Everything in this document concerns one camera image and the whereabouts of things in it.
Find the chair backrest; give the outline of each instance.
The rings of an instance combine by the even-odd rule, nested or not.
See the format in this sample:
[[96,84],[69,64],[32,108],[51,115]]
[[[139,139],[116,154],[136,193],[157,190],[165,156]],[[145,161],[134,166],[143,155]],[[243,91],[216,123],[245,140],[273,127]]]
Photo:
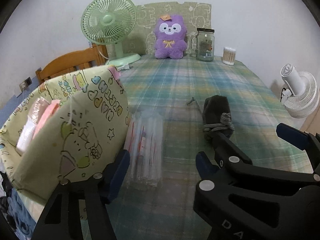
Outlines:
[[100,55],[99,51],[108,57],[106,46],[92,44],[92,48],[70,52],[54,59],[43,70],[36,71],[39,84],[50,78],[76,71],[76,66],[80,69],[89,68],[93,60],[97,65],[105,64],[106,59]]

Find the fan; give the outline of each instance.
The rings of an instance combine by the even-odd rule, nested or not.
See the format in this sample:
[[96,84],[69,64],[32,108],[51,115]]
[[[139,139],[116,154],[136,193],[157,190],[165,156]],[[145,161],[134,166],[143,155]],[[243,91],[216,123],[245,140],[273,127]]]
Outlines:
[[82,15],[81,29],[95,44],[114,43],[116,57],[109,64],[121,66],[140,59],[136,53],[124,54],[121,42],[132,31],[136,20],[136,8],[130,0],[94,0]]
[[281,102],[294,118],[311,114],[319,103],[319,88],[316,79],[306,71],[297,72],[291,64],[281,69],[281,77],[289,89],[283,88]]

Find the yellow bow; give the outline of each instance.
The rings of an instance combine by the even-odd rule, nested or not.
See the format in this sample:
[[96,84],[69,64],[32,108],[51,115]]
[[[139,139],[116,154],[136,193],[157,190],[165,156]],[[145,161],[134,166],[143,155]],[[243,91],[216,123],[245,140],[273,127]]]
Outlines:
[[171,44],[174,44],[174,41],[163,41],[163,43],[166,43],[167,45],[165,46],[165,48],[169,47],[171,48]]

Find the blue clothing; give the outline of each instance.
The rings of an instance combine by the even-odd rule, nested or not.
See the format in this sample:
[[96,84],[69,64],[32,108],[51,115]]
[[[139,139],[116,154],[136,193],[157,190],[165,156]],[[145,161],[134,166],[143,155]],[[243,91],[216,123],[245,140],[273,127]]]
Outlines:
[[32,237],[36,222],[30,216],[14,188],[12,189],[11,197],[8,197],[8,204],[8,214],[14,218],[16,227],[20,229],[26,237]]

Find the stuffed animal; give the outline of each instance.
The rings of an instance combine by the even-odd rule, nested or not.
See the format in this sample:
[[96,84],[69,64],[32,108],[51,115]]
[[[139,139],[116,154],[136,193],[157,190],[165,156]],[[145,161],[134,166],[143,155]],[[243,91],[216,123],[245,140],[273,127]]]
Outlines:
[[183,57],[183,51],[187,49],[187,43],[184,41],[187,28],[183,23],[181,15],[167,15],[163,20],[159,18],[154,33],[156,35],[155,49],[156,58]]

